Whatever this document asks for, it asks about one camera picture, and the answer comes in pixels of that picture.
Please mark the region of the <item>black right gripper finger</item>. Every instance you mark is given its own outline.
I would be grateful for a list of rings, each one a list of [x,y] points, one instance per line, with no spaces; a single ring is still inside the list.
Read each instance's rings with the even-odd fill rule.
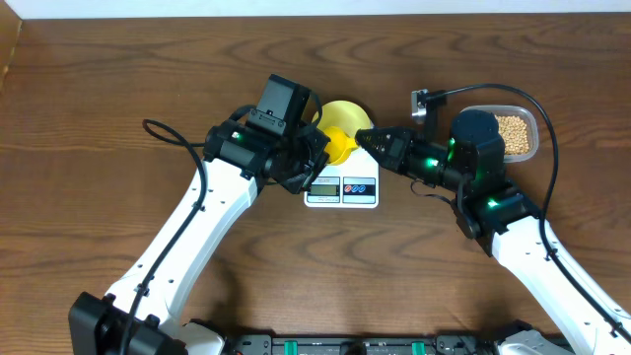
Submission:
[[[386,142],[360,142],[359,145],[379,164],[381,168],[392,171],[394,159],[389,154],[391,144]]]
[[[358,143],[385,143],[393,138],[408,139],[411,135],[412,130],[406,127],[374,127],[359,129],[355,134],[355,140]]]

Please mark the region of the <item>yellow measuring scoop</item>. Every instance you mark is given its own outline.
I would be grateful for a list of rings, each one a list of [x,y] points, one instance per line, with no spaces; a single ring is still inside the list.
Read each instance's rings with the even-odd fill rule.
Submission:
[[[328,154],[327,163],[332,166],[343,164],[359,148],[354,138],[337,126],[328,126],[324,134],[329,138],[324,151]]]

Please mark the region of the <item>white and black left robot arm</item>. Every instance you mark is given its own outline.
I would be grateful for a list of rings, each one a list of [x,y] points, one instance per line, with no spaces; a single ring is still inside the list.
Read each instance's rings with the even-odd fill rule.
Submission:
[[[328,137],[315,124],[228,119],[210,129],[176,209],[134,265],[101,298],[82,293],[68,315],[76,354],[219,354],[226,340],[180,321],[219,243],[270,180],[304,191],[324,167]]]

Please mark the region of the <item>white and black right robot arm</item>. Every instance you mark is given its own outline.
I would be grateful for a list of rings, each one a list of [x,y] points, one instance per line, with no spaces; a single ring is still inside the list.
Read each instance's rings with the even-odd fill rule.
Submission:
[[[358,145],[384,169],[450,190],[463,234],[508,269],[577,354],[627,354],[630,316],[555,237],[543,211],[506,176],[495,115],[464,110],[446,145],[406,127],[360,129]]]

